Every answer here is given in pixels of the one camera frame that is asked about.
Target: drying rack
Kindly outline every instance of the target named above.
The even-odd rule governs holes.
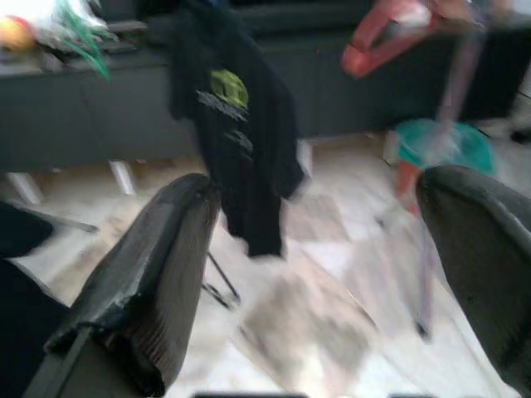
[[[422,5],[431,11],[431,19],[425,27],[413,29],[408,35],[395,36],[377,47],[371,47],[389,22],[394,21],[401,9],[408,3],[411,4],[412,2],[408,0],[380,0],[363,19],[343,53],[343,68],[348,73],[356,78],[364,77],[439,30],[443,17],[437,13],[434,2],[426,1]],[[441,151],[444,151],[445,141],[450,139],[454,122],[460,116],[480,55],[485,47],[491,0],[467,0],[467,5],[474,27],[468,29],[462,36],[454,54],[445,93],[436,117],[437,127],[432,133],[433,139],[425,154],[426,166],[434,165],[441,158]],[[398,198],[397,203],[377,217],[377,222],[382,228],[392,224],[400,209],[407,206],[412,200],[414,201],[414,191],[415,182],[413,181],[406,193]],[[431,281],[434,269],[432,268],[432,261],[428,258],[429,253],[425,250],[426,242],[429,239],[428,232],[421,220],[420,224],[421,303],[415,324],[417,332],[423,338],[428,339],[431,336]]]

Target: metal stand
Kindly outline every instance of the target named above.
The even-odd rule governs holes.
[[[437,117],[438,126],[433,132],[431,146],[426,151],[424,159],[425,167],[436,164],[440,161],[441,155],[451,148],[450,132],[455,120],[460,117],[460,112],[465,101],[466,94],[470,88],[470,83],[477,69],[481,52],[485,46],[487,15],[490,11],[490,0],[469,0],[468,7],[475,21],[475,28],[463,37],[460,47],[457,50],[451,67],[451,73],[446,84],[446,90]],[[415,182],[406,193],[398,198],[395,205],[376,217],[377,223],[382,227],[388,226],[399,209],[407,207],[415,197]],[[420,258],[420,283],[421,283],[421,305],[418,318],[415,321],[419,334],[428,339],[431,336],[431,278],[432,263],[427,258],[426,252],[426,227],[421,226],[421,258]]]
[[[227,278],[225,273],[222,270],[222,267],[219,266],[214,256],[209,252],[208,258],[214,265],[214,268],[216,268],[219,275],[222,277],[223,282],[228,286],[228,288],[231,290],[231,297],[226,298],[224,297],[219,290],[217,290],[214,286],[211,284],[202,284],[202,288],[210,294],[220,305],[228,309],[229,311],[232,311],[236,307],[238,307],[241,303],[240,294],[236,291],[234,286],[232,286],[231,281]]]

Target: black t-shirt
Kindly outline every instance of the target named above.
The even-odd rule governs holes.
[[[171,36],[171,111],[192,119],[229,231],[280,255],[281,198],[304,178],[293,99],[230,10],[185,1]]]

